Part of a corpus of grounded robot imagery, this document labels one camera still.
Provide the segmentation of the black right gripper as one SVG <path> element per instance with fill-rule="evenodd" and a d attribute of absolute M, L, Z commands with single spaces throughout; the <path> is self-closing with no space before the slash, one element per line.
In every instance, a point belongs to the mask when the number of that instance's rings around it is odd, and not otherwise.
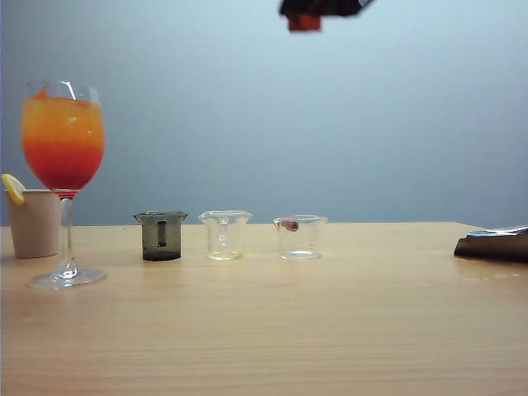
<path fill-rule="evenodd" d="M 314 17 L 353 17 L 363 12 L 371 0 L 284 0 L 279 14 L 293 16 L 307 14 Z"/>

